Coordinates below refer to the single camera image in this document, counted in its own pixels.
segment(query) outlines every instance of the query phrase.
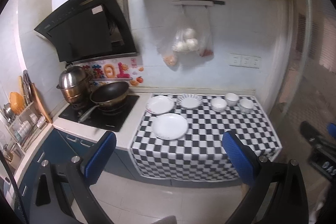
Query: black and white tablecloth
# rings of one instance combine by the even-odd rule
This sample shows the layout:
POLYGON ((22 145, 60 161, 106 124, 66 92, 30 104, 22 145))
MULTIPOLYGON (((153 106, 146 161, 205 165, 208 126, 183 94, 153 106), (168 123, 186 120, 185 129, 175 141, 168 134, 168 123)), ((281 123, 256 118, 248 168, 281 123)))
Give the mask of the black and white tablecloth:
MULTIPOLYGON (((166 95, 177 101, 178 95, 166 95)), ((238 174, 222 147, 222 134, 228 130, 236 133, 241 142, 256 155, 266 155, 271 160, 282 146, 268 117, 255 97, 250 114, 241 114, 239 107, 226 107, 222 113, 214 112, 210 100, 224 96, 202 96, 198 109, 186 110, 175 104, 170 113, 187 119, 188 132, 178 140, 162 140, 152 133, 151 125, 156 115, 145 112, 131 145, 130 154, 135 167, 144 177, 187 181, 228 181, 238 174)))

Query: black cable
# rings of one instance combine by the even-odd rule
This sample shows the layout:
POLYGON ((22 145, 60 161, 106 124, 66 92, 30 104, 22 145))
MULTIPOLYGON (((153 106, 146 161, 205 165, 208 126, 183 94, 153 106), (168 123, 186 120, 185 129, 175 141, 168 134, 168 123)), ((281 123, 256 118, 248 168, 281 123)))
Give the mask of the black cable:
POLYGON ((15 181, 14 176, 12 174, 12 171, 9 168, 8 163, 7 163, 6 159, 5 159, 5 157, 3 156, 2 152, 0 153, 0 161, 2 162, 4 168, 5 168, 8 176, 9 176, 9 180, 10 180, 10 182, 11 182, 13 188, 14 188, 15 197, 16 197, 17 203, 19 205, 19 210, 20 210, 20 212, 22 214, 23 222, 24 222, 24 224, 29 224, 28 217, 27 217, 26 211, 25 211, 25 209, 23 207, 22 199, 20 197, 19 189, 17 187, 17 184, 16 184, 16 181, 15 181))

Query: drawer handle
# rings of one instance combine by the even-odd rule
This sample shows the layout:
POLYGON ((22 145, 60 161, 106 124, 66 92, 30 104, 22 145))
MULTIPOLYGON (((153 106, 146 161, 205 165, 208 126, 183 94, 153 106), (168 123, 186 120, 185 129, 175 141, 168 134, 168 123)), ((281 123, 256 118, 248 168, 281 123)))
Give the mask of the drawer handle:
POLYGON ((25 188, 23 189, 23 192, 22 192, 22 196, 25 196, 26 192, 27 192, 27 185, 25 185, 25 188))
POLYGON ((78 138, 76 138, 76 137, 75 137, 74 139, 72 139, 72 138, 69 138, 69 135, 67 135, 66 138, 67 138, 69 141, 72 141, 72 142, 74 142, 74 143, 78 142, 78 138))
POLYGON ((92 146, 92 145, 87 145, 87 144, 83 143, 83 140, 80 141, 80 144, 85 146, 85 147, 91 147, 92 146))
POLYGON ((44 151, 43 151, 42 154, 41 154, 41 156, 40 156, 39 159, 37 160, 38 163, 41 162, 41 160, 43 159, 44 155, 45 155, 45 153, 44 153, 44 151))

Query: power outlet panel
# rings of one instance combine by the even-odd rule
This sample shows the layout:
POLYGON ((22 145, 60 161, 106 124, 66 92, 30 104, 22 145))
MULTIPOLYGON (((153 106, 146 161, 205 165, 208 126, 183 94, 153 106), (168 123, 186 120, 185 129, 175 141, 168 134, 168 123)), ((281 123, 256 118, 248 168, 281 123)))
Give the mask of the power outlet panel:
POLYGON ((260 57, 230 54, 229 65, 235 67, 255 68, 259 69, 260 57))

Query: wok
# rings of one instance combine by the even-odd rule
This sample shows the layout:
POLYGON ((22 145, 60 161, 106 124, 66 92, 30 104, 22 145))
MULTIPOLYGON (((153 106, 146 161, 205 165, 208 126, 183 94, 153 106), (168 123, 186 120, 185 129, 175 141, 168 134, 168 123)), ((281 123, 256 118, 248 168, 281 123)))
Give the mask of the wok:
POLYGON ((113 106, 122 102, 129 92, 127 82, 117 81, 107 85, 102 85, 90 95, 90 100, 95 104, 87 110, 78 120, 79 123, 88 119, 97 107, 103 108, 103 111, 113 109, 113 106))

